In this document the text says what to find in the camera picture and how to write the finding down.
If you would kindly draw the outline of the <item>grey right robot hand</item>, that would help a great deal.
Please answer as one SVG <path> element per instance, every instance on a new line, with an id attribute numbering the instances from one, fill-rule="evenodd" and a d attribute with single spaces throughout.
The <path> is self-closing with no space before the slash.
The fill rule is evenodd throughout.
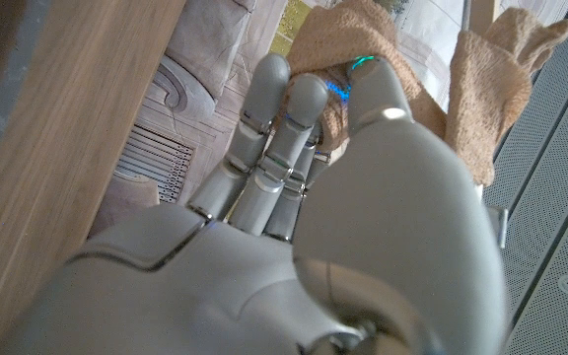
<path id="1" fill-rule="evenodd" d="M 257 168 L 229 217 L 157 205 L 85 242 L 0 354 L 497 354 L 496 234 L 462 160 L 414 121 L 395 71 L 348 67 L 350 142 L 288 238 L 253 229 Z"/>

